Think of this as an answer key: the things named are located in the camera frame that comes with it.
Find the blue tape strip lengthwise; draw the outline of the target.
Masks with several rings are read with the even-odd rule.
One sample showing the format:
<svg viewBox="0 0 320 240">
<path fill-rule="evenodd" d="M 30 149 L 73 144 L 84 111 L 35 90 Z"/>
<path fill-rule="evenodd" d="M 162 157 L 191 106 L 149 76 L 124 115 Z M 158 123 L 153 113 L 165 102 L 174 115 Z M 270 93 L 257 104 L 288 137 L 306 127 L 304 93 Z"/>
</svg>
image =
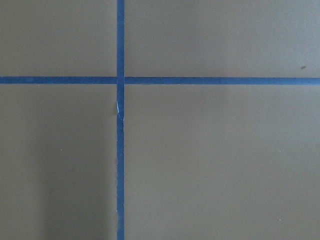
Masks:
<svg viewBox="0 0 320 240">
<path fill-rule="evenodd" d="M 125 1 L 117 1 L 117 239 L 125 239 Z"/>
</svg>

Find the blue tape strip crosswise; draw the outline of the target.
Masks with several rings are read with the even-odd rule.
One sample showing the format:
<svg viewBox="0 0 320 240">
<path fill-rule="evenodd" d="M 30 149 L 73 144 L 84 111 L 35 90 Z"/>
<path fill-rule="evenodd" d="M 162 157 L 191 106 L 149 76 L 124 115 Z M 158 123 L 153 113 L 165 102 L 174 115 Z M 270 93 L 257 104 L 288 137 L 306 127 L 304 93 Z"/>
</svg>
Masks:
<svg viewBox="0 0 320 240">
<path fill-rule="evenodd" d="M 2 76 L 1 84 L 79 85 L 299 85 L 315 86 L 319 78 L 299 77 L 138 77 L 138 76 Z"/>
</svg>

